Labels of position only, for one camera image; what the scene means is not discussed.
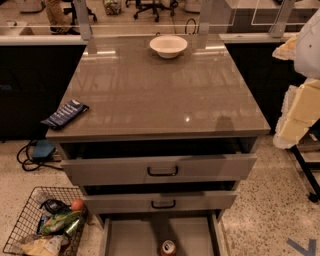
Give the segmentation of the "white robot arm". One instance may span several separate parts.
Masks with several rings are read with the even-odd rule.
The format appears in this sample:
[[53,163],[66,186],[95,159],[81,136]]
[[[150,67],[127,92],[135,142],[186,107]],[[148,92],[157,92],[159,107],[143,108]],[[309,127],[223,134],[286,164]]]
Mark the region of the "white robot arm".
[[272,56],[293,60],[294,70],[306,78],[298,87],[289,86],[275,128],[273,144],[289,149],[320,119],[320,10]]

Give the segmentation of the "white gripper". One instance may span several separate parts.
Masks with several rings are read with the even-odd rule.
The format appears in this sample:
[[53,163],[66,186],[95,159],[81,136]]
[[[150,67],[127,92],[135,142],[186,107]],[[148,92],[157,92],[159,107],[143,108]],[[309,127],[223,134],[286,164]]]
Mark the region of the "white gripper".
[[273,144],[280,149],[297,145],[320,119],[320,80],[307,79],[299,87],[290,85],[285,93]]

